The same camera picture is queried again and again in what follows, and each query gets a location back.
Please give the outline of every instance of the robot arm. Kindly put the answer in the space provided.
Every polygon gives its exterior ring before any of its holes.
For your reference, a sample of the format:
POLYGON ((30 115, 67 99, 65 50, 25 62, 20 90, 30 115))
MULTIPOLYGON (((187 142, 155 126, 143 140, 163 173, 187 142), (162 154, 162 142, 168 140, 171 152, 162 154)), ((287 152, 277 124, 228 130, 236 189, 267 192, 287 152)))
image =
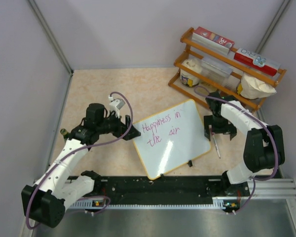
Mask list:
MULTIPOLYGON (((110 98, 110 112, 102 104, 90 104, 86 110, 86 117, 81 124, 75 127, 70 133, 62 131, 66 140, 65 146, 59 156, 47 170, 48 177, 40 185, 36 193, 30 210, 30 218, 43 223, 49 227, 56 227, 62 220, 66 210, 78 199, 94 190, 94 183, 99 175, 92 171, 82 173, 77 180, 65 185, 66 180, 71 175, 76 164, 99 140, 100 134, 112 133, 115 137, 120 137, 130 126, 130 117, 125 117, 125 124, 121 122, 119 110, 125 102, 122 99, 113 100, 110 98), (63 159, 68 153, 79 149, 75 153, 63 159)), ((129 132, 123 137, 130 140, 140 136, 141 133, 131 127, 129 132)), ((33 186, 26 185, 22 190, 22 203, 24 215, 38 184, 46 176, 44 174, 33 186)))
MULTIPOLYGON (((221 98, 218 92, 213 92, 209 95, 221 98)), ((214 133, 229 134, 230 139, 236 135, 237 128, 243 134, 247 135, 243 160, 231 170, 225 171, 222 175, 225 189, 228 189, 233 184, 246 182, 262 169, 274 168, 275 155, 270 138, 267 136, 265 130, 259 123, 243 112, 251 113, 231 96, 225 97, 224 100, 236 105, 241 111, 229 104, 223 104, 213 99, 206 99, 213 115, 204 117, 205 136, 210 140, 209 126, 212 127, 212 132, 214 133)), ((272 134, 277 148, 279 165, 283 164, 285 155, 282 129, 277 125, 269 126, 265 122, 260 122, 272 134)))

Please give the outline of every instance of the wooden shelf rack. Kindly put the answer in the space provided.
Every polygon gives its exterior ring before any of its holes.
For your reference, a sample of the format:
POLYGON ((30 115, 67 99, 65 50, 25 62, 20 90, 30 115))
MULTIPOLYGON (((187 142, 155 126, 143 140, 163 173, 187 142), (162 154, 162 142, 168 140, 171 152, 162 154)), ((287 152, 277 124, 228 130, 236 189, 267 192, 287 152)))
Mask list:
MULTIPOLYGON (((203 82, 206 82, 210 85, 212 85, 213 87, 215 87, 217 90, 225 93, 225 94, 228 94, 228 95, 233 95, 237 100, 239 100, 242 104, 246 105, 249 107, 249 109, 252 111, 252 112, 255 112, 257 110, 259 110, 259 108, 262 106, 262 104, 265 102, 266 98, 262 98, 260 99, 260 101, 258 103, 255 103, 254 101, 252 100, 249 100, 249 99, 246 99, 244 97, 242 97, 241 95, 238 95, 237 93, 231 91, 230 89, 220 85, 219 83, 216 83, 214 81, 212 81, 211 79, 207 78, 207 77, 204 77, 196 72, 194 72, 193 70, 185 67, 182 65, 182 62, 189 58, 190 55, 196 57, 196 58, 199 58, 199 59, 202 59, 203 56, 192 51, 191 50, 191 47, 193 48, 196 48, 208 55, 211 55, 217 59, 219 59, 220 61, 222 62, 225 62, 235 68, 237 68, 238 70, 244 72, 244 73, 247 73, 247 74, 250 74, 256 78, 258 78, 259 80, 273 86, 273 87, 276 87, 282 80, 284 74, 286 73, 286 70, 285 69, 279 69, 278 70, 278 77, 276 78, 275 76, 272 78, 272 77, 268 77, 267 75, 263 75, 263 74, 260 74, 258 73, 258 71, 256 69, 253 69, 253 68, 248 68, 247 66, 241 64, 240 62, 237 62, 237 61, 234 61, 232 59, 229 59, 229 58, 226 58, 224 56, 222 56, 221 54, 219 53, 216 53, 204 46, 201 46, 199 45, 198 43, 195 43, 191 40, 191 36, 193 34, 193 31, 194 31, 194 28, 190 28, 188 31, 186 31, 182 37, 181 37, 181 42, 182 43, 185 43, 186 46, 185 46, 185 50, 183 51, 183 53, 175 60, 174 62, 174 66, 178 67, 179 70, 178 72, 175 74, 175 76, 169 81, 168 85, 172 88, 174 88, 175 90, 181 92, 182 94, 188 96, 189 98, 192 98, 194 99, 197 103, 201 104, 202 106, 208 108, 208 105, 206 104, 205 101, 199 99, 197 97, 197 95, 193 95, 191 93, 189 93, 188 91, 182 89, 181 87, 177 86, 174 84, 174 82, 180 78, 180 70, 184 70, 186 71, 187 73, 190 73, 192 74, 193 76, 199 78, 201 81, 203 82)), ((236 52, 238 49, 237 48, 232 48, 230 51, 232 52, 236 52)), ((242 78, 242 75, 238 74, 238 73, 235 73, 235 72, 232 72, 231 75, 237 79, 241 79, 242 78)))

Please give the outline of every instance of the tabletop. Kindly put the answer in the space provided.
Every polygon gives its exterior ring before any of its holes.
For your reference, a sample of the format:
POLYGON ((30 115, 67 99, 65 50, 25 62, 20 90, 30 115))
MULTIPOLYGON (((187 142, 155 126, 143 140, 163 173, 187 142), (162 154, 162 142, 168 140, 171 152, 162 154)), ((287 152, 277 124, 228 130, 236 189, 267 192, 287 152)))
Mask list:
MULTIPOLYGON (((168 81, 176 72, 177 68, 76 70, 60 128, 71 131, 79 125, 91 103, 101 103, 108 108, 108 95, 112 91, 122 93, 129 100, 134 112, 134 122, 183 102, 188 98, 168 86, 168 81)), ((204 107, 197 107, 202 116, 211 114, 204 107)), ((129 114, 125 105, 121 109, 121 115, 125 118, 129 114)), ((221 159, 212 144, 211 151, 195 159, 192 167, 186 164, 167 175, 221 175, 243 159, 245 135, 238 132, 231 141, 228 135, 217 134, 215 138, 221 159)), ((100 135, 98 143, 113 139, 115 137, 111 134, 100 135)), ((58 132, 52 160, 56 159, 64 144, 64 139, 58 132)), ((146 176, 133 142, 124 140, 92 148, 77 164, 72 175, 80 175, 85 170, 93 170, 102 176, 146 176)), ((270 173, 271 170, 262 170, 259 174, 270 173)))

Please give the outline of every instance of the whiteboard marker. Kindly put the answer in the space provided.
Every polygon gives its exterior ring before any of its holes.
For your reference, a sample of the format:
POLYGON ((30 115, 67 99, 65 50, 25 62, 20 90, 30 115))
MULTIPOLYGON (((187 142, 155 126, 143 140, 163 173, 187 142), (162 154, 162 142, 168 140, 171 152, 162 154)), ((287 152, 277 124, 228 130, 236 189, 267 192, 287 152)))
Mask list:
POLYGON ((221 159, 221 154, 220 154, 219 149, 218 149, 217 141, 216 141, 216 138, 215 138, 214 133, 212 132, 212 130, 211 130, 211 134, 212 134, 212 137, 213 137, 213 140, 214 140, 214 144, 215 144, 215 148, 216 148, 218 157, 219 157, 219 159, 221 159))

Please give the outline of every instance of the metal plate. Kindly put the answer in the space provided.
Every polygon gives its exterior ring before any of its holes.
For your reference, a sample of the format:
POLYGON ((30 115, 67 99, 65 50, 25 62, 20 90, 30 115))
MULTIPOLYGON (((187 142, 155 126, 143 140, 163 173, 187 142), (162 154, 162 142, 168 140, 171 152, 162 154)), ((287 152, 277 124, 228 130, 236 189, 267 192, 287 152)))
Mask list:
POLYGON ((34 237, 296 237, 285 200, 252 200, 237 215, 221 210, 107 210, 67 215, 34 237))

